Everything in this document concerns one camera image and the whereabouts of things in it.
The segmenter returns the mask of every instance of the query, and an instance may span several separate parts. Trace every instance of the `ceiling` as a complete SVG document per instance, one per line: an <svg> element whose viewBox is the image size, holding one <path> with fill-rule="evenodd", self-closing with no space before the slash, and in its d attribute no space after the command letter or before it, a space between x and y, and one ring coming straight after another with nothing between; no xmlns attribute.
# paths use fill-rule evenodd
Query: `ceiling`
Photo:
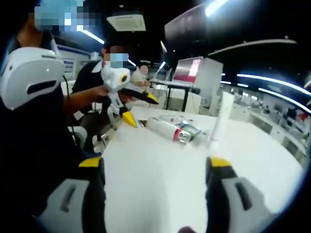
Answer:
<svg viewBox="0 0 311 233"><path fill-rule="evenodd" d="M135 0L86 0L82 12L84 20L88 19L90 32L103 40L129 45L129 57L137 65L142 64L140 60L147 60L157 67L165 59L174 67L182 58L209 56L224 63L227 79L234 79L236 73L247 71L272 75L300 86L304 84L307 72L311 70L308 57L311 49L306 36L310 3L302 0L229 0L213 17L200 15L204 14L205 9L202 5L197 7L195 14L188 13L199 21L191 25L192 37L189 37L190 33L182 36L177 32L175 40L166 39L164 26L168 22L195 6L210 2L212 0L169 4L163 0L145 3ZM142 14L146 31L117 32L106 18L119 13ZM88 50L99 50L101 47L96 41L85 42L76 34L69 38L88 47ZM265 43L211 54L229 46L265 39L289 39L297 44ZM165 57L161 40L168 49Z"/></svg>

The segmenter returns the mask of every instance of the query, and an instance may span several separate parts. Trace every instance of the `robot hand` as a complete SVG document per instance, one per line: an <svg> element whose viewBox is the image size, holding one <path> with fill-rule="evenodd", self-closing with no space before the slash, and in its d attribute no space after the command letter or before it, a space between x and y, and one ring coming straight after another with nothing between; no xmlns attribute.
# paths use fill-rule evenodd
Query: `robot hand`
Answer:
<svg viewBox="0 0 311 233"><path fill-rule="evenodd" d="M101 70L101 77L104 81L104 86L109 91L108 97L111 100L111 109L114 113L121 116L123 121L134 127L137 127L135 120L132 114L121 102L119 92L149 103L158 104L158 101L152 94L142 91L139 87L130 83L129 69L104 66Z"/></svg>

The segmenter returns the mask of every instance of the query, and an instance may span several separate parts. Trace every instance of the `black shirt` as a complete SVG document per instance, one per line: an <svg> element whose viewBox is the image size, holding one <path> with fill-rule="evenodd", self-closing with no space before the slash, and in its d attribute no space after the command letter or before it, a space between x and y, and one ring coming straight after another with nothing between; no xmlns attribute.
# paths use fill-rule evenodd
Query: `black shirt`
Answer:
<svg viewBox="0 0 311 233"><path fill-rule="evenodd" d="M0 169L10 211L42 213L49 195L84 159L67 128L63 100L60 86L14 111L0 98Z"/></svg>
<svg viewBox="0 0 311 233"><path fill-rule="evenodd" d="M94 88L100 85L103 85L103 79L101 73L92 73L92 70L99 62L89 62L87 63L79 72L76 82L72 87L72 92L84 91L90 88ZM86 114L88 111L92 110L92 107L85 107L81 110L83 114Z"/></svg>

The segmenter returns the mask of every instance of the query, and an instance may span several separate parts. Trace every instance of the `white table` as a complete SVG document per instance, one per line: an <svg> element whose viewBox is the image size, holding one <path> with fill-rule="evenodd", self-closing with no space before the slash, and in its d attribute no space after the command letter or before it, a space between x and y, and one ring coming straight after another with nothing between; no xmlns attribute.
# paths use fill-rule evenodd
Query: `white table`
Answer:
<svg viewBox="0 0 311 233"><path fill-rule="evenodd" d="M136 120L158 115L187 116L212 129L215 117L134 107ZM155 132L123 123L103 157L106 177L105 222L109 233L177 233L207 227L205 145L182 145ZM226 158L281 211L295 191L302 168L278 142L256 126L230 120L217 156Z"/></svg>

